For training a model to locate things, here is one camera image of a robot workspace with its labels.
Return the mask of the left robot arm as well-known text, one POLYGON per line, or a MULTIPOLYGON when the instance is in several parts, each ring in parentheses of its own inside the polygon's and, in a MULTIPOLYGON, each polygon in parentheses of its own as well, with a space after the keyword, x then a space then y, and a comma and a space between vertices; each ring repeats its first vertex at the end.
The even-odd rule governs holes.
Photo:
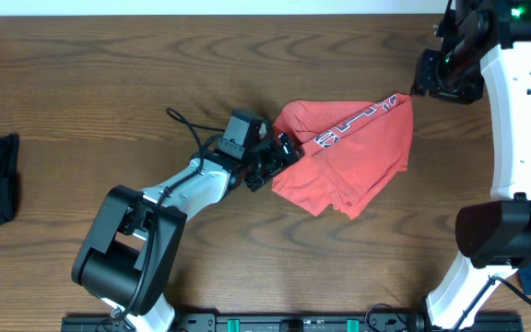
POLYGON ((301 153, 286 134, 213 135, 183 171, 142 190, 115 186, 81 245, 71 278, 110 305, 91 331, 167 331, 175 312, 163 294, 183 229, 202 209, 245 184, 256 191, 301 153))

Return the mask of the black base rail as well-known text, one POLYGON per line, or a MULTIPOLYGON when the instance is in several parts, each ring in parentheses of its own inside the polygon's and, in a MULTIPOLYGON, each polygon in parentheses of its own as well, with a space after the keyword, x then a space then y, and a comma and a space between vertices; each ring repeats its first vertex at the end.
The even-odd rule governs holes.
MULTIPOLYGON (((111 323, 104 317, 65 317, 61 324, 63 332, 134 331, 124 323, 111 323)), ((420 318, 407 325, 395 314, 376 313, 369 316, 273 316, 273 315, 214 315, 185 314, 176 318, 170 332, 408 332, 450 331, 439 327, 425 326, 420 318)), ((519 315, 480 314, 471 327, 456 331, 474 332, 523 332, 519 315)))

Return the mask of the red printed t-shirt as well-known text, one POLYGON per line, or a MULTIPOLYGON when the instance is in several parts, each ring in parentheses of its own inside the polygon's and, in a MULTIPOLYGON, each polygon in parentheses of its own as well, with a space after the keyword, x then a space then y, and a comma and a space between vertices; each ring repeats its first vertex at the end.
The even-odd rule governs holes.
POLYGON ((274 123, 303 156, 277 175, 272 191, 319 216, 327 207, 355 219, 390 180, 407 169, 412 100, 293 101, 274 123))

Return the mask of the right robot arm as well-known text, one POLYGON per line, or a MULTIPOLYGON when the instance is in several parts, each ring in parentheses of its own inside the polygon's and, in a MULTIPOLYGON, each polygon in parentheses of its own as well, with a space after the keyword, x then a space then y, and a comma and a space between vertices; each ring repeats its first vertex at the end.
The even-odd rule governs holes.
POLYGON ((434 28, 442 45, 419 57, 411 91, 443 101, 490 102, 490 200, 463 207, 457 255, 409 331, 518 331, 516 317, 481 306, 531 264, 531 1, 451 1, 434 28))

